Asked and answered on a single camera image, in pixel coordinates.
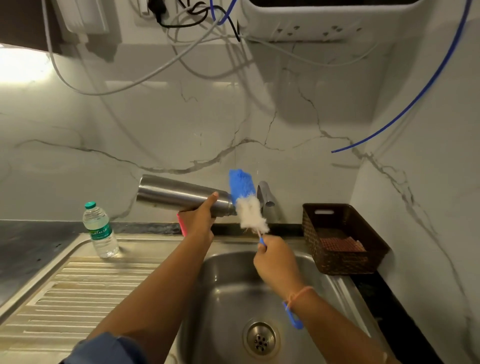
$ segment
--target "hand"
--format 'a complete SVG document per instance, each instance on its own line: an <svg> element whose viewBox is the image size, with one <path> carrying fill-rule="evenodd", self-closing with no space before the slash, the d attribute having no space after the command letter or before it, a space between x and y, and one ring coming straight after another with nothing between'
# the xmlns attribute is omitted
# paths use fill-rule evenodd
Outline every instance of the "hand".
<svg viewBox="0 0 480 364"><path fill-rule="evenodd" d="M298 293L305 284L295 255L287 243L278 236L264 235L267 248L258 244L253 264L258 274L284 301Z"/></svg>
<svg viewBox="0 0 480 364"><path fill-rule="evenodd" d="M211 243L213 240L213 233L210 230L215 218L212 218L210 208L218 199L218 192L211 194L200 207L194 211L182 211L178 216L182 220L183 225L187 231L187 235L195 235Z"/></svg>

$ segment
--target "orange thread bracelet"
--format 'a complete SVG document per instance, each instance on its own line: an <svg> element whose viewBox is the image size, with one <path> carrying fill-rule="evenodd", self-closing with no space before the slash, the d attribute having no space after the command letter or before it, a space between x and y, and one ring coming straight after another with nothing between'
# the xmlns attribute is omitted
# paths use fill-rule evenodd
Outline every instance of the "orange thread bracelet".
<svg viewBox="0 0 480 364"><path fill-rule="evenodd" d="M308 290L313 290L313 287L312 286L307 286L307 287L303 287L300 291L298 291L297 293L292 293L288 296L288 299L285 301L285 303L287 304L287 308L290 309L290 307L292 306L292 303L300 296L302 295L303 293L305 293L306 291Z"/></svg>

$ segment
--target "left hand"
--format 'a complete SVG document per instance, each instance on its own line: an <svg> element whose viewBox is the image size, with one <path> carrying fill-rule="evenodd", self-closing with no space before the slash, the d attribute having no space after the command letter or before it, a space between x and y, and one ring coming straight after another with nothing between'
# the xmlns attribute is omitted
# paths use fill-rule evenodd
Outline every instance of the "left hand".
<svg viewBox="0 0 480 364"><path fill-rule="evenodd" d="M179 217L183 221L187 235L196 235L202 240L211 243L213 233L210 230L215 218L212 217L210 208L218 199L218 192L211 194L200 207L194 211L179 212Z"/></svg>

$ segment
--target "bottle label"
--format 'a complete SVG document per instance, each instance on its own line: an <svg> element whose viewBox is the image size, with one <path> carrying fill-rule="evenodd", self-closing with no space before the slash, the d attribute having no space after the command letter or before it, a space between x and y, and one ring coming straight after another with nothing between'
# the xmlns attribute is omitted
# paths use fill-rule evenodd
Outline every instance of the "bottle label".
<svg viewBox="0 0 480 364"><path fill-rule="evenodd" d="M110 236L112 233L112 228L110 227L110 224L107 224L100 229L89 230L89 232L92 240L102 240Z"/></svg>

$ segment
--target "blue sleeve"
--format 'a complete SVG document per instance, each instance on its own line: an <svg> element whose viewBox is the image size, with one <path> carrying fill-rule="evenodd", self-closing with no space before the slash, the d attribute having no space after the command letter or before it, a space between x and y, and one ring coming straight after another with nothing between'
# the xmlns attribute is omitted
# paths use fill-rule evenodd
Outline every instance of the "blue sleeve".
<svg viewBox="0 0 480 364"><path fill-rule="evenodd" d="M61 364L148 364L138 344L105 332L79 342Z"/></svg>

